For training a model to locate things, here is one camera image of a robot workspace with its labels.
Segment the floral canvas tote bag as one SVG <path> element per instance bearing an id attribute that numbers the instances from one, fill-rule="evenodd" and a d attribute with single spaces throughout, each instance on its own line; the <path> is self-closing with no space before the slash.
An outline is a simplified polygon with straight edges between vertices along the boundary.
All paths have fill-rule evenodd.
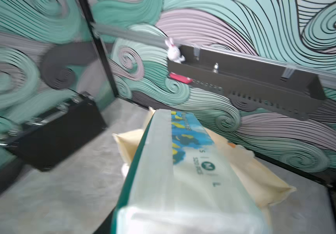
<path id="1" fill-rule="evenodd" d="M 124 178 L 128 174 L 143 133 L 154 113 L 155 110 L 150 107 L 142 129 L 112 135 L 124 161 L 124 165 L 121 168 Z M 264 214 L 269 215 L 270 206 L 281 203 L 291 193 L 296 191 L 295 187 L 290 186 L 266 166 L 258 162 L 252 151 L 245 149 L 241 145 L 229 142 L 225 137 L 212 130 L 207 128 L 205 130 L 220 153 L 227 158 L 241 183 Z"/>

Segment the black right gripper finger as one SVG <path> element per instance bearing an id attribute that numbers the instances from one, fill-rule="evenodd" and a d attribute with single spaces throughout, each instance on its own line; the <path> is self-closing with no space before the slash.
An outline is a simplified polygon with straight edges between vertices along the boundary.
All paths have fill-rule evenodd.
<path id="1" fill-rule="evenodd" d="M 97 228 L 97 230 L 93 234 L 111 234 L 113 213 L 114 209 L 109 213 L 107 218 L 102 222 L 102 224 Z"/>

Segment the green tissue pack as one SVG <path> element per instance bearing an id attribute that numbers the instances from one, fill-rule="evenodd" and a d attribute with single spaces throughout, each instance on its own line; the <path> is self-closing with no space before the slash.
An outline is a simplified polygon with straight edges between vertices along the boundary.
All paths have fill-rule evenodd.
<path id="1" fill-rule="evenodd" d="M 113 234 L 269 234 L 263 213 L 191 113 L 156 110 L 113 212 Z"/>

